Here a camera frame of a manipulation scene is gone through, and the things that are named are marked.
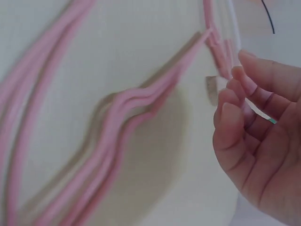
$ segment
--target pink tube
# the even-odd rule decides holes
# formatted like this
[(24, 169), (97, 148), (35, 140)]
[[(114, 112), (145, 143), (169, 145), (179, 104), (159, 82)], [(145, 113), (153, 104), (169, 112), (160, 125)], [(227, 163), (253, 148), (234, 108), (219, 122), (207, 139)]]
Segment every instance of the pink tube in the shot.
[[(163, 103), (165, 102), (165, 100), (167, 99), (167, 97), (169, 96), (169, 94), (171, 93), (171, 91), (176, 86), (177, 82), (178, 82), (178, 79), (176, 81), (172, 82), (172, 84), (165, 90), (165, 92), (159, 98), (157, 98), (157, 100), (154, 103), (154, 106), (151, 109), (152, 117), (158, 112), (159, 108), (163, 105)], [(116, 137), (115, 141), (113, 142), (113, 144), (114, 143), (118, 143), (117, 137)], [(83, 195), (80, 197), (80, 199), (74, 205), (74, 207), (72, 208), (72, 210), (69, 212), (69, 214), (62, 221), (62, 223), (60, 224), (61, 226), (70, 226), (70, 225), (73, 224), (74, 220), (84, 210), (85, 206), (88, 204), (88, 202), (90, 201), (90, 199), (92, 198), (92, 196), (94, 196), (94, 193), (97, 191), (98, 187), (99, 186), (105, 186), (105, 185), (102, 185), (102, 184), (105, 183), (105, 179), (107, 177), (111, 177), (110, 181), (114, 180), (116, 173), (109, 173), (110, 166), (111, 166), (114, 158), (115, 159), (116, 158), (117, 159), (121, 158), (121, 157), (118, 157), (118, 155), (120, 155), (121, 153), (120, 153), (120, 151), (119, 152), (117, 151), (117, 153), (115, 153), (115, 148), (113, 147), (114, 146), (113, 144), (110, 146), (111, 149), (112, 149), (111, 153), (109, 153), (105, 157), (104, 162), (102, 163), (102, 164), (105, 164), (106, 167), (103, 168), (101, 166), (101, 168), (98, 171), (95, 179), (86, 188), (86, 190), (84, 191)]]
[(36, 54), (40, 52), (46, 45), (53, 41), (58, 35), (61, 35), (65, 27), (70, 24), (74, 19), (82, 14), (85, 9), (92, 7), (95, 0), (77, 0), (67, 8), (66, 12), (62, 15), (60, 20), (55, 23), (49, 30), (47, 30), (42, 37), (34, 43), (34, 45), (24, 54), (19, 63), (14, 67), (12, 72), (7, 76), (0, 85), (0, 106), (4, 104), (10, 95), (10, 90), (18, 83), (23, 71), (35, 58)]
[[(36, 226), (47, 226), (61, 211), (64, 205), (82, 186), (82, 183), (99, 166), (99, 171), (64, 218), (61, 225), (80, 225), (85, 222), (96, 204), (110, 187), (117, 174), (122, 160), (123, 149), (130, 133), (143, 121), (152, 118), (161, 108), (170, 92), (174, 89), (180, 77), (192, 63), (195, 55), (206, 40), (220, 68), (221, 75), (229, 77), (232, 63), (229, 59), (229, 49), (223, 49), (222, 38), (215, 27), (212, 0), (204, 0), (205, 21), (207, 30), (193, 47), (169, 70), (151, 86), (141, 89), (128, 89), (118, 94), (109, 108), (100, 139), (91, 157), (80, 168), (76, 176), (67, 184), (59, 195), (47, 206), (43, 214), (35, 222)], [(65, 54), (68, 44), (74, 37), (83, 18), (87, 15), (95, 0), (74, 0), (66, 12), (42, 37), (29, 49), (11, 74), (0, 85), (0, 110), (8, 99), (8, 110), (4, 115), (3, 126), (0, 130), (0, 164), (3, 162), (5, 150), (16, 116), (21, 109), (26, 93), (31, 90), (39, 72), (45, 65), (43, 77), (37, 84), (20, 127), (16, 140), (15, 154), (8, 177), (7, 225), (16, 225), (16, 208), (22, 168), (28, 150), (30, 136), (39, 113), (40, 106), (51, 84), (54, 72)], [(127, 124), (122, 135), (125, 115), (133, 108), (151, 105), (150, 112), (133, 117)]]
[(41, 78), (40, 83), (37, 85), (36, 90), (34, 91), (33, 96), (29, 102), (28, 110), (25, 114), (25, 118), (22, 122), (20, 133), (16, 141), (15, 153), (12, 159), (12, 167), (9, 172), (7, 201), (8, 226), (16, 225), (16, 209), (23, 162), (28, 150), (30, 141), (29, 137), (32, 134), (35, 118), (39, 112), (44, 96), (46, 95), (47, 88), (52, 81), (55, 69), (61, 62), (63, 55), (67, 50), (68, 44), (79, 28), (84, 15), (85, 13), (80, 16), (74, 24), (72, 24), (70, 27), (67, 27), (66, 34), (61, 37), (59, 44), (55, 48), (56, 51), (54, 51), (50, 56), (50, 59), (46, 64), (43, 78)]
[(88, 217), (93, 213), (97, 205), (102, 201), (104, 198), (104, 195), (106, 192), (109, 190), (111, 187), (114, 178), (117, 175), (117, 172), (120, 168), (121, 162), (123, 160), (124, 156), (124, 148), (126, 145), (127, 140), (129, 139), (129, 136), (133, 133), (135, 128), (144, 122), (145, 120), (149, 120), (153, 118), (157, 112), (158, 109), (161, 108), (161, 106), (164, 104), (168, 96), (170, 95), (171, 91), (174, 89), (178, 81), (175, 81), (171, 86), (169, 87), (168, 90), (161, 96), (161, 98), (158, 99), (158, 101), (154, 104), (153, 108), (151, 109), (150, 112), (144, 113), (138, 116), (133, 117), (128, 124), (126, 125), (125, 130), (122, 133), (122, 136), (120, 138), (120, 142), (118, 145), (118, 152), (115, 158), (115, 162), (111, 168), (111, 172), (108, 173), (108, 177), (106, 178), (105, 181), (100, 185), (98, 188), (96, 194), (93, 196), (93, 198), (90, 199), (90, 202), (87, 204), (87, 206), (84, 208), (82, 214), (79, 216), (77, 221), (75, 222), (74, 225), (83, 225), (85, 221), (88, 219)]
[[(208, 36), (210, 35), (210, 30), (206, 31), (204, 35), (202, 35), (196, 44), (183, 56), (183, 58), (176, 63), (164, 76), (162, 76), (158, 81), (156, 81), (151, 86), (144, 89), (129, 89), (121, 94), (117, 95), (114, 99), (110, 109), (108, 110), (106, 119), (103, 123), (103, 131), (101, 134), (101, 139), (96, 145), (96, 151), (92, 154), (92, 156), (85, 162), (85, 164), (81, 167), (76, 176), (68, 183), (68, 185), (61, 191), (61, 193), (54, 199), (51, 204), (46, 208), (45, 212), (40, 216), (37, 220), (37, 226), (44, 226), (50, 219), (52, 219), (58, 211), (63, 207), (63, 205), (75, 194), (75, 192), (81, 187), (85, 178), (90, 175), (95, 167), (97, 167), (99, 161), (104, 157), (104, 148), (110, 144), (111, 137), (115, 134), (115, 131), (112, 131), (114, 128), (118, 128), (115, 119), (115, 112), (122, 102), (126, 99), (131, 99), (135, 96), (139, 97), (147, 97), (151, 95), (151, 93), (156, 92), (155, 90), (162, 86), (167, 80), (172, 78), (179, 68), (181, 72), (185, 72), (188, 66), (192, 63), (192, 59), (197, 54), (199, 48), (206, 41)], [(137, 101), (135, 106), (149, 105), (151, 102), (140, 103), (141, 101)]]
[(34, 81), (37, 79), (40, 68), (46, 61), (46, 58), (49, 52), (52, 49), (52, 45), (48, 48), (45, 48), (41, 53), (41, 56), (36, 57), (33, 61), (33, 67), (29, 68), (27, 73), (27, 77), (16, 84), (15, 91), (12, 90), (12, 97), (10, 102), (8, 103), (7, 109), (4, 112), (3, 117), (3, 124), (0, 128), (0, 166), (3, 166), (5, 153), (8, 149), (8, 143), (10, 142), (10, 136), (13, 129), (14, 124), (16, 123), (16, 118), (22, 108), (24, 98), (26, 97), (27, 93), (32, 88)]

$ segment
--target fingernail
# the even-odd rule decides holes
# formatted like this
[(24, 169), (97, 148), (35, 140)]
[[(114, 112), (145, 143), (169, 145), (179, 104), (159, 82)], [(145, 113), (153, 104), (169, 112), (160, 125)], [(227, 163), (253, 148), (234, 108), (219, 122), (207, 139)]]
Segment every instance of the fingernail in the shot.
[(253, 53), (250, 53), (249, 51), (245, 50), (245, 49), (242, 49), (240, 52), (239, 52), (240, 55), (242, 56), (245, 56), (245, 57), (248, 57), (248, 58), (257, 58), (257, 56)]
[(224, 103), (222, 106), (221, 122), (236, 124), (240, 120), (240, 109), (232, 104)]

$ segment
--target wavy pink wire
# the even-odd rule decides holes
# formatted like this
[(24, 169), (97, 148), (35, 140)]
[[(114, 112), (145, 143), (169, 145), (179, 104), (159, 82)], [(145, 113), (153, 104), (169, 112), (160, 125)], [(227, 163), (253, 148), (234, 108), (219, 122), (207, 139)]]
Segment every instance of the wavy pink wire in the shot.
[[(173, 78), (178, 73), (179, 69), (181, 69), (182, 73), (186, 71), (194, 56), (197, 54), (199, 48), (209, 36), (210, 32), (211, 31), (208, 30), (198, 40), (194, 47), (191, 48), (191, 50), (180, 60), (180, 62), (173, 66), (164, 76), (158, 79), (157, 82), (144, 89), (129, 89), (117, 95), (110, 109), (108, 110), (107, 117), (103, 123), (101, 139), (96, 145), (96, 149), (93, 152), (92, 156), (86, 161), (77, 175), (61, 191), (58, 197), (54, 199), (46, 208), (45, 212), (37, 220), (36, 225), (46, 225), (58, 213), (58, 211), (64, 206), (64, 204), (75, 194), (75, 192), (81, 187), (85, 178), (91, 174), (93, 169), (95, 169), (101, 159), (103, 159), (103, 157), (105, 156), (106, 147), (110, 145), (111, 138), (115, 136), (120, 127), (120, 124), (116, 121), (116, 113), (118, 112), (119, 106), (125, 100), (134, 98), (135, 96), (147, 97), (152, 93), (156, 93), (157, 88), (162, 86), (162, 84), (164, 84), (166, 81), (169, 81), (171, 78)], [(147, 102), (143, 104), (143, 101), (141, 101), (141, 103), (137, 103), (134, 107), (149, 105), (150, 103), (151, 102)]]
[[(206, 2), (210, 3), (210, 0), (204, 0), (204, 6)], [(7, 218), (9, 226), (16, 225), (16, 203), (20, 186), (20, 177), (22, 174), (22, 162), (26, 155), (26, 150), (28, 149), (29, 137), (33, 129), (34, 120), (42, 103), (43, 97), (46, 94), (47, 87), (51, 83), (54, 70), (58, 67), (59, 62), (61, 61), (61, 58), (63, 57), (67, 49), (68, 43), (74, 36), (80, 22), (82, 21), (85, 14), (88, 13), (93, 3), (94, 0), (74, 1), (68, 8), (66, 13), (60, 18), (60, 20), (50, 30), (45, 32), (42, 38), (36, 44), (34, 44), (34, 46), (25, 54), (25, 57), (12, 71), (11, 75), (7, 77), (1, 84), (0, 107), (3, 106), (7, 98), (12, 95), (13, 88), (16, 88), (17, 85), (20, 86), (20, 88), (13, 96), (12, 103), (10, 103), (10, 107), (8, 108), (9, 111), (7, 111), (7, 118), (5, 118), (4, 125), (6, 126), (4, 128), (9, 129), (5, 130), (7, 132), (2, 132), (2, 130), (0, 131), (0, 154), (2, 154), (7, 147), (7, 144), (4, 141), (4, 137), (8, 137), (10, 134), (14, 118), (16, 118), (17, 115), (16, 112), (18, 112), (21, 108), (22, 96), (24, 96), (24, 93), (32, 86), (33, 81), (36, 79), (37, 74), (42, 67), (41, 65), (43, 65), (43, 62), (46, 60), (49, 52), (52, 50), (54, 44), (56, 43), (58, 39), (57, 36), (60, 36), (61, 33), (63, 33), (62, 37), (57, 42), (58, 44), (52, 52), (52, 55), (50, 55), (49, 61), (47, 62), (44, 70), (44, 75), (33, 93), (27, 114), (20, 128), (20, 136), (17, 140), (16, 154), (13, 158), (13, 164), (10, 173), (11, 177), (8, 180)], [(207, 9), (205, 8), (205, 11), (211, 12), (212, 6), (210, 4), (207, 5)], [(209, 39), (211, 38), (213, 40), (212, 43), (217, 45), (220, 44), (216, 41), (219, 40), (220, 36), (215, 26), (212, 25), (213, 23), (207, 22), (208, 18), (209, 20), (213, 20), (212, 14), (209, 14), (209, 16), (206, 17), (206, 24), (210, 24), (206, 33), (191, 49), (191, 51), (180, 60), (180, 63), (178, 63), (170, 71), (168, 71), (165, 76), (160, 78), (156, 83), (148, 88), (126, 90), (116, 97), (107, 113), (101, 139), (96, 146), (95, 152), (85, 163), (85, 165), (80, 169), (78, 174), (71, 180), (67, 187), (63, 189), (58, 197), (46, 208), (45, 212), (37, 220), (36, 225), (44, 226), (49, 224), (55, 217), (55, 215), (60, 211), (60, 209), (70, 199), (70, 197), (80, 188), (85, 178), (97, 167), (99, 162), (102, 162), (101, 168), (96, 178), (87, 187), (84, 195), (76, 203), (70, 214), (67, 215), (67, 217), (64, 219), (62, 225), (70, 225), (74, 220), (76, 220), (77, 224), (78, 222), (83, 222), (91, 213), (91, 211), (95, 207), (96, 202), (88, 202), (90, 201), (94, 193), (96, 193), (96, 197), (99, 197), (97, 198), (97, 200), (101, 199), (104, 190), (106, 190), (104, 188), (109, 187), (109, 184), (116, 174), (119, 165), (116, 163), (119, 162), (116, 161), (116, 159), (120, 159), (119, 155), (121, 155), (121, 151), (118, 150), (123, 149), (123, 145), (119, 145), (117, 150), (115, 148), (115, 145), (116, 143), (118, 143), (118, 131), (120, 130), (124, 115), (134, 107), (151, 104), (155, 99), (157, 99), (155, 101), (155, 106), (157, 106), (156, 110), (158, 110), (159, 106), (163, 104), (164, 99), (167, 98), (170, 91), (176, 85), (174, 78), (177, 78), (179, 69), (181, 70), (181, 74), (187, 69), (187, 67), (192, 62), (195, 54), (197, 53), (199, 47), (204, 43), (204, 41), (209, 37)], [(36, 64), (34, 64), (33, 62), (33, 60), (35, 59), (38, 59)], [(23, 71), (26, 68), (29, 68), (27, 75), (23, 74)], [(143, 121), (151, 118), (153, 115), (153, 113), (145, 113), (134, 117), (128, 124), (128, 127), (130, 127), (131, 129), (126, 129), (125, 131), (132, 131), (133, 128), (139, 124), (135, 121), (135, 119), (137, 121)], [(126, 140), (126, 138), (124, 137), (128, 136), (129, 134), (124, 132), (120, 139)]]
[[(189, 53), (187, 53), (186, 56), (184, 56), (182, 58), (182, 65), (184, 65), (184, 70), (187, 69), (187, 67), (191, 64), (195, 54), (196, 54), (196, 50), (199, 49), (199, 47), (205, 42), (205, 40), (208, 38), (208, 36), (210, 35), (210, 30), (208, 30), (203, 36), (202, 38), (196, 43), (196, 45), (191, 49), (191, 51)], [(104, 180), (104, 178), (99, 177), (97, 182), (95, 184), (99, 185), (102, 181)], [(70, 211), (69, 215), (64, 219), (64, 221), (62, 222), (62, 226), (68, 226), (68, 225), (72, 225), (72, 222), (75, 220), (76, 216), (78, 215), (78, 213), (80, 213), (81, 211), (84, 211), (86, 213), (86, 215), (89, 214), (89, 211), (87, 211), (87, 209), (92, 209), (93, 208), (88, 208), (85, 207), (85, 205), (89, 202), (89, 200), (92, 198), (93, 194), (94, 194), (94, 190), (96, 189), (96, 187), (94, 187), (94, 190), (92, 190), (93, 188), (87, 188), (87, 190), (84, 192), (83, 196), (80, 197), (80, 200), (75, 204), (75, 206), (73, 207), (73, 209)]]
[[(66, 28), (66, 33), (62, 34), (58, 44), (56, 45), (55, 49), (52, 51), (52, 55), (50, 56), (49, 61), (45, 66), (43, 77), (41, 78), (38, 86), (36, 87), (33, 93), (33, 96), (31, 97), (31, 101), (29, 102), (29, 106), (25, 114), (24, 120), (22, 122), (18, 139), (16, 141), (16, 147), (12, 159), (12, 166), (8, 177), (8, 197), (7, 197), (8, 199), (7, 200), (7, 225), (8, 226), (16, 225), (17, 199), (18, 199), (18, 192), (20, 187), (20, 179), (22, 175), (23, 161), (26, 155), (26, 151), (28, 149), (29, 137), (32, 133), (35, 118), (43, 102), (43, 98), (46, 94), (47, 88), (51, 83), (54, 70), (57, 68), (58, 64), (60, 63), (65, 51), (67, 50), (68, 43), (75, 35), (75, 32), (79, 28), (79, 25), (82, 19), (84, 18), (84, 15), (87, 13), (86, 9), (83, 8), (81, 5), (72, 4), (71, 7), (74, 8), (73, 11), (75, 11), (76, 9), (78, 9), (78, 7), (80, 7), (82, 9), (81, 15), (78, 18), (73, 18), (74, 23), (72, 23), (69, 27)], [(54, 26), (54, 31), (56, 30), (60, 31), (61, 29)], [(27, 61), (28, 63), (30, 63), (29, 58), (36, 55), (37, 54), (36, 52), (40, 52), (40, 48), (46, 45), (46, 43), (43, 43), (42, 41), (38, 41), (38, 44), (40, 44), (40, 46), (39, 45), (34, 46), (34, 47), (38, 46), (37, 48), (34, 48), (35, 51), (29, 51), (29, 54), (25, 55), (25, 60), (23, 61), (21, 60), (21, 63), (19, 64), (20, 66), (17, 67), (18, 69), (24, 67), (25, 65), (24, 62)], [(18, 74), (20, 71), (14, 70), (14, 72), (11, 74), (12, 78), (16, 78), (17, 76), (20, 76)], [(8, 84), (13, 83), (11, 82), (13, 81), (13, 79), (8, 79), (7, 81)]]
[(83, 195), (72, 207), (69, 214), (60, 223), (61, 226), (74, 225), (75, 220), (77, 220), (77, 222), (80, 221), (81, 225), (93, 212), (94, 208), (99, 202), (101, 202), (102, 198), (104, 197), (104, 194), (108, 191), (115, 177), (117, 176), (117, 172), (120, 168), (120, 164), (123, 159), (123, 151), (125, 149), (126, 141), (128, 140), (129, 135), (132, 133), (128, 130), (133, 131), (132, 124), (138, 126), (140, 122), (153, 118), (158, 112), (159, 108), (163, 105), (171, 91), (173, 91), (177, 82), (178, 80), (174, 81), (164, 92), (164, 94), (162, 94), (154, 102), (153, 107), (149, 112), (136, 115), (129, 120), (129, 122), (126, 124), (124, 131), (122, 132), (122, 135), (120, 136), (120, 139), (116, 139), (115, 144), (112, 145), (111, 154), (107, 155), (110, 164), (108, 164), (107, 168), (101, 166), (95, 179), (91, 182), (89, 187), (85, 189)]

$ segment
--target pink wire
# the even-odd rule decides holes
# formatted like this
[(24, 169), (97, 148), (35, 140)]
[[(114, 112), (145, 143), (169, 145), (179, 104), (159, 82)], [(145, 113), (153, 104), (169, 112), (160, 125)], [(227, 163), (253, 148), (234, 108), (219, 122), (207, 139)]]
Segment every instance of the pink wire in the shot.
[[(210, 30), (206, 31), (204, 35), (198, 40), (193, 48), (180, 60), (179, 63), (174, 65), (164, 76), (158, 79), (151, 86), (141, 89), (128, 89), (120, 94), (114, 99), (110, 109), (108, 110), (107, 117), (103, 123), (103, 131), (101, 134), (101, 139), (96, 145), (96, 150), (93, 152), (92, 156), (85, 162), (85, 164), (78, 171), (76, 176), (68, 183), (68, 185), (61, 191), (61, 193), (55, 198), (51, 204), (46, 208), (45, 212), (37, 220), (37, 226), (46, 225), (64, 206), (64, 204), (76, 193), (76, 191), (81, 187), (85, 178), (90, 175), (90, 173), (97, 167), (101, 159), (105, 156), (105, 149), (110, 145), (111, 138), (114, 137), (120, 128), (120, 122), (116, 120), (116, 113), (118, 112), (119, 106), (126, 100), (138, 97), (147, 97), (152, 93), (156, 93), (156, 90), (161, 87), (166, 81), (169, 81), (174, 75), (177, 75), (179, 69), (183, 73), (191, 64), (194, 56), (197, 54), (199, 48), (205, 42), (207, 37), (210, 35)], [(132, 107), (128, 107), (125, 111), (126, 113), (134, 107), (149, 105), (153, 100), (136, 100), (136, 103)]]
[[(65, 54), (68, 44), (74, 37), (83, 18), (89, 12), (95, 0), (75, 0), (61, 18), (29, 49), (12, 73), (0, 85), (0, 110), (8, 101), (7, 114), (0, 130), (0, 163), (3, 162), (4, 152), (14, 126), (22, 101), (30, 91), (39, 72), (45, 64), (43, 77), (37, 84), (28, 103), (28, 108), (16, 140), (15, 154), (8, 177), (7, 225), (16, 225), (17, 200), (22, 176), (24, 159), (32, 134), (35, 118), (51, 84), (54, 72)], [(69, 214), (61, 222), (62, 226), (81, 225), (92, 213), (97, 203), (109, 189), (114, 180), (123, 156), (125, 143), (133, 130), (143, 121), (152, 118), (163, 105), (170, 92), (174, 89), (179, 78), (192, 63), (203, 43), (209, 39), (209, 45), (216, 57), (220, 70), (228, 69), (229, 49), (227, 55), (223, 50), (221, 37), (215, 27), (211, 0), (204, 0), (205, 21), (207, 30), (197, 43), (176, 63), (164, 76), (151, 86), (140, 89), (128, 89), (116, 96), (106, 114), (102, 134), (95, 151), (80, 168), (76, 176), (67, 184), (59, 195), (47, 206), (35, 222), (36, 226), (46, 226), (82, 186), (82, 183), (99, 167), (96, 177), (85, 189), (83, 195), (72, 207)], [(150, 112), (133, 117), (126, 125), (122, 135), (119, 131), (125, 115), (133, 108), (147, 106), (153, 103)]]
[[(126, 125), (126, 127), (132, 127), (131, 124), (134, 123), (136, 124), (135, 121), (139, 121), (139, 118), (143, 117), (145, 120), (146, 119), (151, 119), (152, 117), (154, 117), (156, 115), (156, 113), (158, 112), (158, 109), (163, 105), (163, 103), (165, 102), (165, 100), (167, 99), (167, 97), (169, 96), (170, 92), (174, 89), (175, 85), (177, 84), (176, 80), (175, 82), (173, 82), (169, 88), (164, 92), (164, 94), (162, 94), (154, 103), (154, 106), (156, 107), (152, 107), (152, 109), (150, 110), (150, 112), (144, 113), (142, 115), (138, 115), (133, 117), (130, 122)], [(96, 192), (99, 192), (97, 190), (101, 190), (101, 194), (105, 194), (105, 192), (109, 189), (110, 185), (112, 184), (112, 182), (114, 181), (116, 174), (119, 170), (119, 165), (121, 163), (121, 159), (122, 159), (122, 152), (125, 149), (125, 140), (127, 140), (128, 136), (131, 134), (128, 132), (128, 129), (125, 129), (126, 131), (123, 132), (123, 136), (121, 137), (121, 140), (123, 140), (123, 144), (120, 145), (117, 148), (117, 150), (115, 151), (115, 147), (114, 145), (111, 145), (111, 153), (109, 155), (106, 156), (104, 161), (108, 161), (109, 163), (107, 164), (107, 167), (103, 167), (101, 166), (100, 170), (98, 171), (95, 179), (91, 182), (91, 184), (85, 189), (85, 191), (83, 192), (83, 195), (79, 198), (79, 200), (76, 202), (76, 204), (73, 206), (72, 210), (69, 212), (69, 214), (64, 218), (64, 220), (62, 221), (62, 223), (60, 224), (61, 226), (69, 226), (69, 225), (73, 225), (73, 222), (75, 221), (75, 219), (78, 218), (78, 216), (80, 215), (80, 213), (83, 210), (87, 210), (86, 205), (89, 203), (90, 200), (92, 200), (93, 198), (93, 202), (99, 203), (101, 200), (101, 198), (103, 197), (103, 195), (100, 195), (99, 199), (95, 199), (95, 196), (98, 196)], [(93, 205), (93, 207), (90, 207), (88, 209), (91, 209), (90, 211), (85, 211), (85, 214), (81, 215), (83, 219), (81, 219), (81, 221), (87, 219), (87, 217), (92, 213), (92, 211), (95, 208), (95, 204), (89, 203), (89, 205)]]
[(55, 69), (61, 62), (64, 53), (67, 50), (70, 40), (75, 35), (75, 32), (79, 28), (79, 25), (84, 18), (84, 13), (80, 16), (74, 24), (67, 27), (67, 31), (62, 35), (59, 43), (55, 47), (53, 54), (50, 56), (48, 63), (46, 64), (44, 75), (41, 78), (36, 90), (33, 93), (31, 101), (29, 102), (27, 113), (25, 114), (24, 120), (22, 122), (20, 133), (16, 141), (16, 148), (14, 151), (14, 157), (12, 159), (12, 166), (8, 177), (8, 201), (7, 201), (7, 225), (16, 225), (16, 209), (17, 200), (19, 194), (19, 187), (23, 169), (23, 162), (26, 157), (26, 153), (29, 145), (29, 137), (32, 134), (34, 127), (35, 118), (39, 112), (40, 106), (43, 103), (43, 99), (46, 95), (47, 88), (50, 85)]

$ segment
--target white surface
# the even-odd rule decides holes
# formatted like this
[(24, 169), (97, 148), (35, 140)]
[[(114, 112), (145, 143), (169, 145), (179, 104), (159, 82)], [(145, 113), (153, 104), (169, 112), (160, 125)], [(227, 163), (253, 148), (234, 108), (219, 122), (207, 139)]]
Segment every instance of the white surface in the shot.
[[(1, 76), (67, 2), (0, 1)], [(22, 211), (30, 210), (24, 210), (24, 204), (76, 153), (99, 100), (140, 85), (196, 31), (205, 29), (199, 4), (198, 0), (98, 1), (41, 109), (24, 171)], [(215, 159), (214, 108), (204, 84), (205, 76), (216, 74), (204, 47), (160, 114), (133, 135), (120, 177), (89, 225), (228, 225), (237, 192)], [(25, 224), (32, 215), (22, 217)]]

